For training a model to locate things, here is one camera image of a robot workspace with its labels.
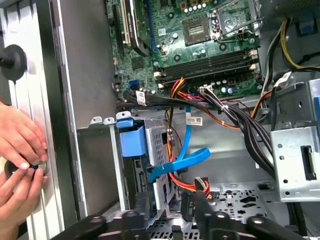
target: cpu socket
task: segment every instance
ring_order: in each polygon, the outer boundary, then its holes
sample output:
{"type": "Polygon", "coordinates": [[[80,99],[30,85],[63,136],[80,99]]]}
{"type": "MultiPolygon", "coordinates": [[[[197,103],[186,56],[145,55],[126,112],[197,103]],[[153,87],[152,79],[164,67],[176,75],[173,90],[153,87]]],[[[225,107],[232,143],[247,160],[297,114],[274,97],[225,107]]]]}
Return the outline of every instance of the cpu socket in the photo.
{"type": "Polygon", "coordinates": [[[199,44],[211,40],[209,22],[206,16],[182,22],[186,46],[199,44]]]}

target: hand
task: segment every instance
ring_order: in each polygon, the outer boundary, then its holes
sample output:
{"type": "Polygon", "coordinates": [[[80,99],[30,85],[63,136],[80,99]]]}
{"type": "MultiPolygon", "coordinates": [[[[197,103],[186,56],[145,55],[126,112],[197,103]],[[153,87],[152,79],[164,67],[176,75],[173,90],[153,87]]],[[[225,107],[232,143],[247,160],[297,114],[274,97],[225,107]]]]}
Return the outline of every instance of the hand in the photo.
{"type": "Polygon", "coordinates": [[[28,169],[29,163],[38,165],[39,160],[48,160],[46,149],[40,128],[20,110],[0,102],[0,156],[28,169]]]}
{"type": "Polygon", "coordinates": [[[2,236],[12,236],[17,226],[33,212],[47,178],[42,168],[36,171],[18,169],[9,179],[4,171],[0,174],[1,239],[2,236]]]}

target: white label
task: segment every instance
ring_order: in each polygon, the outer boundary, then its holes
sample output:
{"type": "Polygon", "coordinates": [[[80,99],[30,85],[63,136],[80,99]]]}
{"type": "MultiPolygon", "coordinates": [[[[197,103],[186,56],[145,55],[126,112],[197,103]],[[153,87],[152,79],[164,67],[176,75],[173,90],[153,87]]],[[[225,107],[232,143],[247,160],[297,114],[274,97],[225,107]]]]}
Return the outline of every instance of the white label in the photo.
{"type": "Polygon", "coordinates": [[[136,94],[136,101],[138,102],[139,105],[146,105],[146,96],[143,91],[135,91],[136,94]]]}
{"type": "Polygon", "coordinates": [[[202,117],[200,116],[191,116],[190,112],[186,112],[185,119],[187,125],[202,126],[202,117]]]}
{"type": "Polygon", "coordinates": [[[292,74],[292,71],[288,71],[287,73],[285,73],[278,81],[276,81],[273,87],[278,87],[279,84],[286,82],[291,74],[292,74]]]}
{"type": "Polygon", "coordinates": [[[165,28],[161,28],[161,29],[159,29],[158,30],[158,35],[159,36],[164,36],[164,35],[166,35],[167,33],[166,33],[166,29],[165,28]]]}

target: motherboard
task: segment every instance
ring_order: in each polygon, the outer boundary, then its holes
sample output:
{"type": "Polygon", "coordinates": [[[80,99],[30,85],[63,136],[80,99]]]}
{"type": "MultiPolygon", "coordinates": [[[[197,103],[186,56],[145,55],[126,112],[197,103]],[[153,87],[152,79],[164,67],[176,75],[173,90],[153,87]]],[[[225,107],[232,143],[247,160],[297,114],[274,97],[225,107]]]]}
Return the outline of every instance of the motherboard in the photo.
{"type": "Polygon", "coordinates": [[[168,96],[212,86],[220,98],[261,91],[253,0],[108,0],[113,88],[168,96]]]}

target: green circuit board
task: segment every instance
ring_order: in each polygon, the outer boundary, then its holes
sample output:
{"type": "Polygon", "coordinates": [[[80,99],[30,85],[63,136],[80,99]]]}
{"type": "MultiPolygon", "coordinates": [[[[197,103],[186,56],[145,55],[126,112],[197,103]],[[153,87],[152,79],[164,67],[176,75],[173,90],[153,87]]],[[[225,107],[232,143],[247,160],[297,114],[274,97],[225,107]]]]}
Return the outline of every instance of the green circuit board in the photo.
{"type": "MultiPolygon", "coordinates": [[[[120,100],[123,100],[122,92],[130,89],[133,81],[138,82],[138,89],[167,96],[170,88],[163,87],[166,84],[159,85],[158,69],[181,66],[179,71],[183,74],[186,64],[196,66],[207,59],[257,49],[260,44],[255,34],[246,33],[233,37],[233,34],[238,33],[234,29],[253,18],[248,0],[133,0],[138,9],[135,13],[138,33],[149,49],[148,56],[141,56],[125,44],[122,14],[122,4],[125,1],[129,0],[107,1],[107,14],[112,22],[109,30],[115,70],[114,83],[120,100]],[[214,24],[217,23],[213,15],[219,18],[219,34],[224,35],[226,40],[213,39],[214,24]]],[[[242,30],[252,28],[253,25],[249,24],[242,30]]],[[[186,91],[193,92],[199,84],[212,83],[218,97],[247,96],[260,91],[261,86],[257,83],[259,77],[260,67],[256,64],[252,71],[219,75],[210,80],[190,80],[186,91]],[[232,88],[231,95],[222,91],[226,87],[232,88]]]]}

